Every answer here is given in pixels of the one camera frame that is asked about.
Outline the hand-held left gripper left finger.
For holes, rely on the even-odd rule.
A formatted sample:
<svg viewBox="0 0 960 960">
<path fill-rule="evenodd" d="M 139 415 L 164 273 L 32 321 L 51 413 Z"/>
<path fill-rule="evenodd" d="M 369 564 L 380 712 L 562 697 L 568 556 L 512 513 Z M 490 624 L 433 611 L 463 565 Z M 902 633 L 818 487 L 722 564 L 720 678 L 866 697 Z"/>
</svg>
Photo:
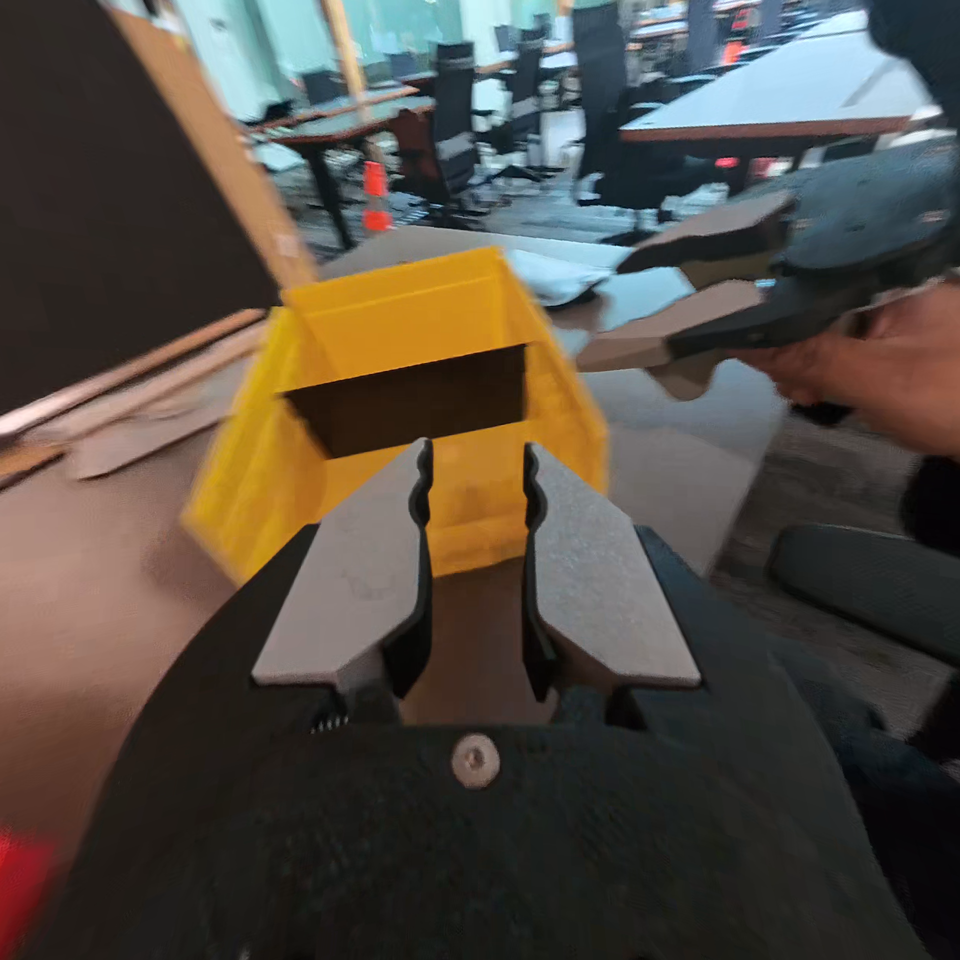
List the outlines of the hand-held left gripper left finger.
<svg viewBox="0 0 960 960">
<path fill-rule="evenodd" d="M 403 700 L 431 654 L 433 443 L 419 438 L 318 523 L 250 677 L 259 687 L 377 686 Z"/>
</svg>

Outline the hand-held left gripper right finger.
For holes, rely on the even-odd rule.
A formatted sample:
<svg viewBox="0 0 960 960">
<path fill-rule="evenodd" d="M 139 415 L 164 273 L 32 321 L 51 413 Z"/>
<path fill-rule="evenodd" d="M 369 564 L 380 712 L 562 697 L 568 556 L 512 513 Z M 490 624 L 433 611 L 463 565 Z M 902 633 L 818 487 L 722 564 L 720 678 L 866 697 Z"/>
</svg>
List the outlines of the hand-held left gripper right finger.
<svg viewBox="0 0 960 960">
<path fill-rule="evenodd" d="M 697 690 L 702 674 L 630 517 L 536 442 L 523 453 L 522 660 L 534 699 Z"/>
</svg>

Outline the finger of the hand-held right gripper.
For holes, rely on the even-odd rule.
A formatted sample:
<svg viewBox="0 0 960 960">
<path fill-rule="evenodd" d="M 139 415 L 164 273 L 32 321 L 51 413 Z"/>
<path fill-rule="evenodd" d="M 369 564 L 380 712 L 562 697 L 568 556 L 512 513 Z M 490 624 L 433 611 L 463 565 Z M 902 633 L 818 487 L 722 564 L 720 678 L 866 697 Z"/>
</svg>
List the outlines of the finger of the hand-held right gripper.
<svg viewBox="0 0 960 960">
<path fill-rule="evenodd" d="M 615 271 L 630 275 L 772 252 L 784 244 L 796 204 L 793 191 L 777 190 L 714 206 L 636 244 Z"/>
<path fill-rule="evenodd" d="M 712 284 L 650 316 L 595 334 L 576 356 L 577 371 L 642 370 L 674 400 L 697 400 L 710 388 L 724 354 L 720 347 L 695 346 L 692 354 L 682 356 L 681 336 L 763 302 L 764 294 L 754 282 Z"/>
</svg>

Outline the yellow plastic bin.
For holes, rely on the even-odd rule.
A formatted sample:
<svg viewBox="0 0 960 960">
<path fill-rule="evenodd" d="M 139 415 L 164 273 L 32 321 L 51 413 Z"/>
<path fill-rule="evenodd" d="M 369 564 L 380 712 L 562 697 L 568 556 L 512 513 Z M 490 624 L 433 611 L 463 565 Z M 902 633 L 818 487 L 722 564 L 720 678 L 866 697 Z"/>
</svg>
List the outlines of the yellow plastic bin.
<svg viewBox="0 0 960 960">
<path fill-rule="evenodd" d="M 496 247 L 284 291 L 198 473 L 184 528 L 234 586 L 245 584 L 407 448 L 330 458 L 283 393 L 515 345 L 526 346 L 525 419 L 431 439 L 427 537 L 438 577 L 521 557 L 525 446 L 542 445 L 606 494 L 608 428 Z"/>
</svg>

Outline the person's right hand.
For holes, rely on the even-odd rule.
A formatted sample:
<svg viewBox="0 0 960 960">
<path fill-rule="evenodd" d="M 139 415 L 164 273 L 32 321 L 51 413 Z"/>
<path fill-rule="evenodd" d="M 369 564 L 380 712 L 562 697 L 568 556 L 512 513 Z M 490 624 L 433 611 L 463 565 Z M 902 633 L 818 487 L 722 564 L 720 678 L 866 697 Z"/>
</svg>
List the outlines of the person's right hand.
<svg viewBox="0 0 960 960">
<path fill-rule="evenodd" d="M 942 281 L 875 310 L 864 339 L 826 330 L 734 352 L 791 402 L 849 407 L 906 450 L 959 460 L 959 286 Z"/>
</svg>

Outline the white plastic bag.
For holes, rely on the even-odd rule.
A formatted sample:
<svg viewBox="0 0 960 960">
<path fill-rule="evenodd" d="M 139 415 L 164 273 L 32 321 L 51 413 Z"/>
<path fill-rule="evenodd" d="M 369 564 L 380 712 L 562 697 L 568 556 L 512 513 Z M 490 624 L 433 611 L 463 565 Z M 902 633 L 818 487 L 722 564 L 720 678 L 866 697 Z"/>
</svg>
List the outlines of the white plastic bag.
<svg viewBox="0 0 960 960">
<path fill-rule="evenodd" d="M 595 289 L 616 275 L 600 268 L 548 257 L 521 249 L 509 249 L 505 258 L 510 270 L 545 309 L 563 309 L 589 299 Z"/>
</svg>

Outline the grey top table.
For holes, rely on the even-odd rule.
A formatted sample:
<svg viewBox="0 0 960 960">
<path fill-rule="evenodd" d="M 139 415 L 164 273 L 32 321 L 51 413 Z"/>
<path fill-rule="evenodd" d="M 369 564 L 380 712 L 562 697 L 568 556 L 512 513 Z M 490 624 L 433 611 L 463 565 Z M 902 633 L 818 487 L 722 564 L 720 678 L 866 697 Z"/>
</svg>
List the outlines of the grey top table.
<svg viewBox="0 0 960 960">
<path fill-rule="evenodd" d="M 774 157 L 897 134 L 939 112 L 909 64 L 846 29 L 780 46 L 621 126 L 619 139 L 704 159 Z"/>
</svg>

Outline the black bin divider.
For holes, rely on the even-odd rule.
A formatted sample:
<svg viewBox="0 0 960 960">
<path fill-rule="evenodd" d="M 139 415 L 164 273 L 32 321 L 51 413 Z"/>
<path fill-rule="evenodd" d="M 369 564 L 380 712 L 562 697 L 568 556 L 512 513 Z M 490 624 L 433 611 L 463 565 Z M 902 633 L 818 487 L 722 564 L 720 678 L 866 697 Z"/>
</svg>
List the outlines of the black bin divider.
<svg viewBox="0 0 960 960">
<path fill-rule="evenodd" d="M 526 345 L 287 390 L 283 399 L 333 459 L 510 426 L 526 417 Z"/>
</svg>

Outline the black office chair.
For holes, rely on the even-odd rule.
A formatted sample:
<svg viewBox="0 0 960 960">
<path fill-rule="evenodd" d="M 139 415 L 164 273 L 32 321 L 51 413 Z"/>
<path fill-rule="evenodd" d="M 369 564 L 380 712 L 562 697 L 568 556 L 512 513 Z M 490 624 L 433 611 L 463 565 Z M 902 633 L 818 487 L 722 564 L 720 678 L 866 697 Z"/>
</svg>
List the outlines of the black office chair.
<svg viewBox="0 0 960 960">
<path fill-rule="evenodd" d="M 474 42 L 440 43 L 430 110 L 402 108 L 390 123 L 399 158 L 392 185 L 422 202 L 427 226 L 478 232 L 469 208 L 478 162 L 473 120 Z"/>
</svg>

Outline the orange traffic cone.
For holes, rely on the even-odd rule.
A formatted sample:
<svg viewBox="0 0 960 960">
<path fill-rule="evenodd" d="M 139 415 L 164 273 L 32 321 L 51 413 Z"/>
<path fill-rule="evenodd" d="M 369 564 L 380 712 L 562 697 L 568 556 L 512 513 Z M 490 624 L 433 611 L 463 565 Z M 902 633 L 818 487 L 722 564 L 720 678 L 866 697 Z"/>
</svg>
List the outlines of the orange traffic cone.
<svg viewBox="0 0 960 960">
<path fill-rule="evenodd" d="M 386 167 L 368 160 L 364 165 L 364 193 L 366 206 L 362 223 L 369 235 L 389 232 L 395 226 L 389 201 L 389 176 Z"/>
</svg>

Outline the person's dark trouser leg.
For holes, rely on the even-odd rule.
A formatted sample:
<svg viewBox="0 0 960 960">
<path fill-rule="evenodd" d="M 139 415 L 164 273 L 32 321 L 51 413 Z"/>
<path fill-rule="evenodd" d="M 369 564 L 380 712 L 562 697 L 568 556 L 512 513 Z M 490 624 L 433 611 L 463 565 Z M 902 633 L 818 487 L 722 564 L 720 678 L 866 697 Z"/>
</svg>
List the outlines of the person's dark trouser leg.
<svg viewBox="0 0 960 960">
<path fill-rule="evenodd" d="M 831 746 L 877 861 L 934 958 L 959 957 L 958 675 L 920 729 L 894 737 L 834 667 L 792 640 L 777 655 Z"/>
</svg>

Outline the wooden top desk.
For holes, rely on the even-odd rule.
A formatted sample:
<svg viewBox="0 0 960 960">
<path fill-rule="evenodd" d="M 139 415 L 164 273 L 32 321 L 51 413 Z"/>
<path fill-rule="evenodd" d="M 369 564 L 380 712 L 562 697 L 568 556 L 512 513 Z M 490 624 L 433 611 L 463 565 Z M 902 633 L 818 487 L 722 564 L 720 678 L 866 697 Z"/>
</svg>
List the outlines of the wooden top desk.
<svg viewBox="0 0 960 960">
<path fill-rule="evenodd" d="M 257 145 L 270 143 L 290 149 L 306 162 L 320 206 L 339 237 L 340 247 L 350 251 L 356 242 L 344 218 L 343 197 L 330 172 L 328 153 L 362 147 L 368 138 L 386 132 L 403 111 L 423 115 L 434 109 L 433 98 L 413 87 L 402 87 L 375 93 L 371 98 L 347 98 L 346 104 L 330 109 L 316 106 L 305 113 L 250 127 L 246 135 Z"/>
</svg>

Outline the red object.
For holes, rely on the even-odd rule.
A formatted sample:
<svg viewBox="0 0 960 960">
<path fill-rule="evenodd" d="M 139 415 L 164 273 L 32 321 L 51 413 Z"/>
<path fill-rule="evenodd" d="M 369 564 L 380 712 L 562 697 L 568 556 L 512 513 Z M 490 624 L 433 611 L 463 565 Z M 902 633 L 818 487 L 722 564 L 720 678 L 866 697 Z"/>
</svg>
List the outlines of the red object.
<svg viewBox="0 0 960 960">
<path fill-rule="evenodd" d="M 54 844 L 1 827 L 1 958 L 16 958 L 38 918 L 57 861 Z"/>
</svg>

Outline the brown cardboard board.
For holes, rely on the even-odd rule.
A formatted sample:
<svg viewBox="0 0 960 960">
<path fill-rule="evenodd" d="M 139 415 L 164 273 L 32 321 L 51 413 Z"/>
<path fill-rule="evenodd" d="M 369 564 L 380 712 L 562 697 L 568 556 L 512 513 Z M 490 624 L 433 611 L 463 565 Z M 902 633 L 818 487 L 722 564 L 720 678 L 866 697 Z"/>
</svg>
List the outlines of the brown cardboard board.
<svg viewBox="0 0 960 960">
<path fill-rule="evenodd" d="M 2 2 L 1 80 L 3 439 L 318 280 L 183 40 L 100 2 Z"/>
</svg>

